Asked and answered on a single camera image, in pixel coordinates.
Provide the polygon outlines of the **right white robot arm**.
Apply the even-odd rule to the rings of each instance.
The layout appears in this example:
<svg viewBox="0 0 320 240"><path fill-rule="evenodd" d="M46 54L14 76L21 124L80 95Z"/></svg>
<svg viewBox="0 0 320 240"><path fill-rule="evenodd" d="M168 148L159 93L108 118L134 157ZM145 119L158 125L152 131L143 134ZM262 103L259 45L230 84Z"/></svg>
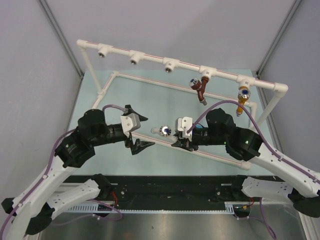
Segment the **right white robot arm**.
<svg viewBox="0 0 320 240"><path fill-rule="evenodd" d="M259 180L249 176L237 177L230 188L231 196L242 201L245 197L266 198L287 204L313 218L320 216L320 174L297 163L271 147L259 131L236 126L231 115L221 108L205 116L207 126L193 126L191 117L175 121L176 142L173 147L197 151L200 146L225 146L236 160L260 166L280 181Z"/></svg>

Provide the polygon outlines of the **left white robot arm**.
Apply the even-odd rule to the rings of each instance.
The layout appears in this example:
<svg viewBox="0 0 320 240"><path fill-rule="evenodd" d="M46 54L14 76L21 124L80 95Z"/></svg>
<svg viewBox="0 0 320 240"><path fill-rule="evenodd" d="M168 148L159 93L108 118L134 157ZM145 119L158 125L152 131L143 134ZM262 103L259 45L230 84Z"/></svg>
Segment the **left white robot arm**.
<svg viewBox="0 0 320 240"><path fill-rule="evenodd" d="M55 142L47 167L19 196L1 203L8 214L0 230L2 240L22 240L47 228L61 213L79 203L105 200L110 196L111 184L95 174L78 187L60 194L57 188L77 169L95 155L95 147L124 142L132 155L153 146L154 142L132 140L132 132L148 118L135 112L130 105L106 105L102 109L86 111L69 130Z"/></svg>

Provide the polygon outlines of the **white water faucet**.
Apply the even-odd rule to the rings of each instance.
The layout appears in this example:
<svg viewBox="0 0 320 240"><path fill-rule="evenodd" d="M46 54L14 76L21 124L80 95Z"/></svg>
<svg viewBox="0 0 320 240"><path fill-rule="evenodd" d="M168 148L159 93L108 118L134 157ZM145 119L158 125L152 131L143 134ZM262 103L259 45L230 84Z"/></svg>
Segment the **white water faucet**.
<svg viewBox="0 0 320 240"><path fill-rule="evenodd" d="M164 137L172 141L173 143L175 143L178 140L178 137L173 134L172 129L167 125L163 125L161 127L153 127L151 129L151 133L154 135Z"/></svg>

